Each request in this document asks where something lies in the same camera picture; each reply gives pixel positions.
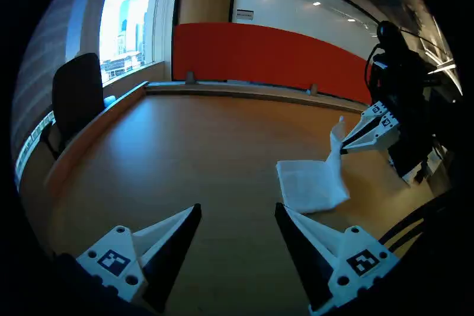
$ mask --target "white towel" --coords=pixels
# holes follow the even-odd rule
[[[300,213],[330,210],[349,199],[341,176],[341,147],[345,122],[339,122],[329,134],[331,153],[326,161],[279,161],[277,163],[283,201]]]

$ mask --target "table surface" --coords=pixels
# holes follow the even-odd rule
[[[78,256],[112,227],[136,231],[195,203],[202,220],[167,303],[168,315],[307,315],[308,300],[273,216],[279,160],[325,159],[329,131],[354,113],[275,101],[146,96],[83,156],[49,228]],[[433,198],[409,188],[379,152],[343,157],[351,199],[311,217],[379,238]]]

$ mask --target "red panel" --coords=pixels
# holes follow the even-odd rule
[[[259,25],[189,23],[175,27],[173,75],[308,89],[370,104],[365,59],[302,34]]]

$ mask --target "office chair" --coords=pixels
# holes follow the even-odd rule
[[[115,101],[114,96],[103,97],[100,62],[95,53],[80,55],[56,71],[52,101],[60,133],[59,150],[55,150],[49,141],[52,123],[43,129],[40,141],[48,146],[57,159],[69,141]]]

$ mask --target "chair backrest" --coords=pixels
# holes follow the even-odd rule
[[[104,109],[99,58],[87,53],[65,63],[53,78],[53,111],[67,142]]]

